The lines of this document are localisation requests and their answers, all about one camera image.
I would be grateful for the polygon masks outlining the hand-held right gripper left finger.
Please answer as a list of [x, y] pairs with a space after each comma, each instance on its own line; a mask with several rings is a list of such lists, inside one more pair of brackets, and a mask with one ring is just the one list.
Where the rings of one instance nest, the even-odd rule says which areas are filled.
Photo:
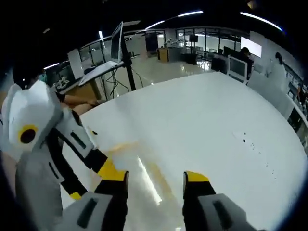
[[128, 177], [102, 180], [94, 192], [85, 193], [64, 210], [57, 231], [122, 231], [128, 213]]

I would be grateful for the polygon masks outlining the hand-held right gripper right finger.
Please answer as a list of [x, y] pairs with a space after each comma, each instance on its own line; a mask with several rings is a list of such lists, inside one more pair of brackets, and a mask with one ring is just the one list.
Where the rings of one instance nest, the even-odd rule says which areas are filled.
[[187, 231], [254, 231], [246, 212], [224, 194], [217, 194], [209, 179], [196, 172], [183, 173], [183, 207]]

